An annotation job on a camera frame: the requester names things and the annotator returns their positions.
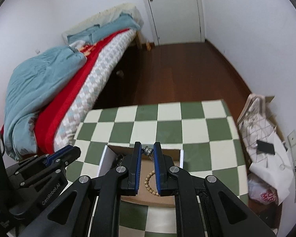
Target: wooden bead bracelet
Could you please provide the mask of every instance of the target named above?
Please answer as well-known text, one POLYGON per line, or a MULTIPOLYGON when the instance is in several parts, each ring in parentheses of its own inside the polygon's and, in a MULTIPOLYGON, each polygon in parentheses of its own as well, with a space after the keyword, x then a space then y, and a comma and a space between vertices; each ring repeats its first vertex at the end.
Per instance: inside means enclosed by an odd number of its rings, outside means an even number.
POLYGON ((154 174, 155 174, 155 171, 154 171, 154 170, 153 170, 152 172, 150 172, 150 173, 147 175, 144 184, 145 184, 145 187, 146 187, 147 191, 149 191, 149 192, 150 192, 151 194, 153 194, 153 195, 160 196, 159 193, 158 193, 157 191, 154 191, 154 190, 149 186, 149 180, 150 180, 150 177, 152 177, 154 174))

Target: cream headboard cover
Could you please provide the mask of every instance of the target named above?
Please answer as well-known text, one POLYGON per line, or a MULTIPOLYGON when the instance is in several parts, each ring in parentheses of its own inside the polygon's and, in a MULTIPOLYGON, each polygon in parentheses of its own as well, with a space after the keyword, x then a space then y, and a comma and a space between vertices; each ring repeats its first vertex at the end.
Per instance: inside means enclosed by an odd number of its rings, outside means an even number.
POLYGON ((122 3, 105 11, 99 12, 91 16, 90 18, 80 22, 71 29, 63 32, 62 37, 64 38, 65 43, 68 44, 67 36, 79 33, 80 31, 83 31, 96 24, 102 26, 106 23, 116 20, 121 13, 127 13, 131 15, 138 25, 140 25, 141 27, 143 26, 144 22, 136 6, 133 3, 122 3))

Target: door frame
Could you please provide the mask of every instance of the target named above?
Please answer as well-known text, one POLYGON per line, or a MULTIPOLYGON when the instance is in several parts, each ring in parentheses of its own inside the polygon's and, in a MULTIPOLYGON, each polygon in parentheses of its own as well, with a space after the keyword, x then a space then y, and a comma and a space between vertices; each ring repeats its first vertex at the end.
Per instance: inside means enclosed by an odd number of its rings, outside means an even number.
MULTIPOLYGON (((155 22, 153 20, 152 11, 150 8, 149 0, 144 0, 145 8, 147 11, 153 41, 155 45, 159 45, 158 36, 157 36, 157 30, 155 29, 155 22)), ((197 7, 199 9, 199 19, 200 19, 200 31, 201 31, 201 42, 205 42, 205 24, 204 24, 204 13, 203 13, 203 5, 202 0, 197 0, 197 7)))

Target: plastic bag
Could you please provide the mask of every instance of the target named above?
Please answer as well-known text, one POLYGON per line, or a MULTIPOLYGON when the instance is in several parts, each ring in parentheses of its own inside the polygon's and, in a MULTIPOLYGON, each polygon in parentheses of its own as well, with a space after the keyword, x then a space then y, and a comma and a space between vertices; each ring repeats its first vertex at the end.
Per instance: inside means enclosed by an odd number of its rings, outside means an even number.
POLYGON ((248 189, 250 199, 264 205, 270 204, 271 202, 278 204, 276 190, 255 174, 251 173, 248 175, 248 189))

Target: black card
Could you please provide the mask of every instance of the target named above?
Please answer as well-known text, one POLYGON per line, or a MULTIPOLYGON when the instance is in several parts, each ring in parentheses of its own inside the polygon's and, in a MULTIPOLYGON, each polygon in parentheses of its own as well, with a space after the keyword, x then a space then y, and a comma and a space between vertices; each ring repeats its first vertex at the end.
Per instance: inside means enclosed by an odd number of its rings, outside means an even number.
POLYGON ((275 155, 274 145, 272 143, 257 140, 257 144, 259 152, 275 155))

